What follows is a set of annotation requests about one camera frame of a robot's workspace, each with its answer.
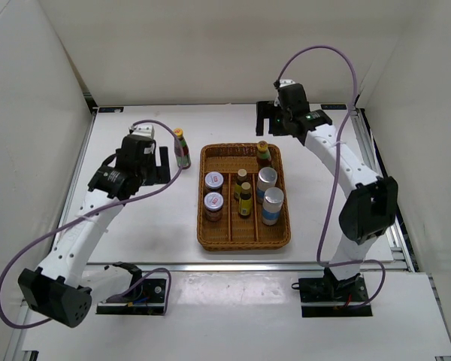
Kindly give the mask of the yellow cap sauce bottle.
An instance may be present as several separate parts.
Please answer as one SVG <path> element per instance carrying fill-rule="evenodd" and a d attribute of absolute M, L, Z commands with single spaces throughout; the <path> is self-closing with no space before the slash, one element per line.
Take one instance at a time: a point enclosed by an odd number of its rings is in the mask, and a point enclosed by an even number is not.
<path fill-rule="evenodd" d="M 271 167 L 271 153 L 266 141 L 260 141 L 256 145 L 256 161 L 259 168 Z"/>
<path fill-rule="evenodd" d="M 183 135 L 183 130 L 181 128 L 176 128 L 174 134 L 178 138 L 178 142 L 174 143 L 177 166 L 182 167 L 182 169 L 188 169 L 191 166 L 191 159 L 189 148 Z"/>

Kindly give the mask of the silver lid jar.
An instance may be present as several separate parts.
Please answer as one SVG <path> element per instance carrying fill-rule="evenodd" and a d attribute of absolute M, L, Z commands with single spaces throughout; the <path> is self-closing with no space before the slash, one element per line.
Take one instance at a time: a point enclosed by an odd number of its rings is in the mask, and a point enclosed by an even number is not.
<path fill-rule="evenodd" d="M 222 217 L 224 199 L 218 192 L 210 192 L 204 197 L 204 215 L 211 222 L 219 221 Z"/>
<path fill-rule="evenodd" d="M 222 193 L 224 177 L 218 171 L 211 171 L 204 177 L 204 192 L 208 193 Z"/>

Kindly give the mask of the white blue canister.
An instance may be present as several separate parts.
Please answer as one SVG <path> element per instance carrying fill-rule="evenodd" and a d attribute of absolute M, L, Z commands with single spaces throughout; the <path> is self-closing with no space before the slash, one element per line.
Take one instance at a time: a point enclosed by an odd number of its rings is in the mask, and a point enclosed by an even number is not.
<path fill-rule="evenodd" d="M 277 182 L 277 171 L 272 167 L 261 168 L 256 182 L 256 199 L 258 203 L 263 203 L 265 191 L 275 187 Z"/>
<path fill-rule="evenodd" d="M 284 193 L 278 187 L 265 191 L 262 203 L 262 222 L 267 226 L 277 223 L 283 207 Z"/>

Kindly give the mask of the small yellow label bottle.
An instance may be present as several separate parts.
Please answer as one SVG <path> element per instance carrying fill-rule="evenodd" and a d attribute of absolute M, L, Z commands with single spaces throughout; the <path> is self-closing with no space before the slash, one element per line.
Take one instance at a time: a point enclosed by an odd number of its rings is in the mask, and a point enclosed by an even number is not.
<path fill-rule="evenodd" d="M 252 187 L 249 182 L 241 184 L 241 192 L 239 195 L 239 216 L 248 218 L 252 210 Z"/>

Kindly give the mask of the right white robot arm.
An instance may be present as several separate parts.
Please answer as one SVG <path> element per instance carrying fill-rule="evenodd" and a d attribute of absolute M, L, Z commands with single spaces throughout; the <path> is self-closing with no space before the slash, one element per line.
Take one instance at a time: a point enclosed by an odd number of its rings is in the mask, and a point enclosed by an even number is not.
<path fill-rule="evenodd" d="M 345 204 L 342 231 L 333 258 L 325 264 L 322 291 L 338 301 L 359 279 L 371 245 L 395 220 L 398 185 L 363 164 L 337 139 L 323 110 L 312 111 L 303 87 L 284 82 L 273 102 L 257 104 L 257 118 L 268 117 L 277 135 L 294 135 L 331 172 Z M 183 240 L 195 229 L 208 251 L 275 250 L 289 243 L 291 202 L 280 149 L 266 141 L 209 144 L 201 149 L 198 179 L 180 185 L 159 203 L 156 222 L 164 239 Z"/>

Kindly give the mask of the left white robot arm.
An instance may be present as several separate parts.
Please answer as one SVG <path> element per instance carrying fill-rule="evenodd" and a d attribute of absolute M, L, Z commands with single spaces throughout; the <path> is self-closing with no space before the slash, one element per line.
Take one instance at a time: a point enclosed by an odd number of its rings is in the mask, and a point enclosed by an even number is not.
<path fill-rule="evenodd" d="M 156 141 L 139 129 L 122 140 L 87 185 L 75 225 L 60 235 L 35 270 L 24 269 L 18 284 L 29 307 L 68 327 L 78 326 L 95 303 L 145 300 L 141 270 L 115 262 L 94 276 L 83 276 L 99 240 L 112 220 L 141 187 L 163 184 L 156 164 Z"/>

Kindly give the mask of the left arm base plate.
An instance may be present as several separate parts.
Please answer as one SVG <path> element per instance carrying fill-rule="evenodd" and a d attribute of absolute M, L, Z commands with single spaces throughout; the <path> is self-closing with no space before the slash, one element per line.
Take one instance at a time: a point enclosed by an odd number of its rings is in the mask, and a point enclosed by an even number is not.
<path fill-rule="evenodd" d="M 148 271 L 126 296 L 96 306 L 97 315 L 165 316 L 171 292 L 171 273 L 163 267 Z"/>

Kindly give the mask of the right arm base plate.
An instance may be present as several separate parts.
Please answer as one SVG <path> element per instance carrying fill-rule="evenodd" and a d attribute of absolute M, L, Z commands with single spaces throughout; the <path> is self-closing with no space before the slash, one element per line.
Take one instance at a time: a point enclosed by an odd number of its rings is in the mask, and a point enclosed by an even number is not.
<path fill-rule="evenodd" d="M 301 316 L 304 318 L 373 316 L 370 305 L 358 307 L 368 299 L 365 280 L 361 276 L 334 296 L 327 291 L 323 278 L 299 278 L 291 288 L 299 292 Z"/>

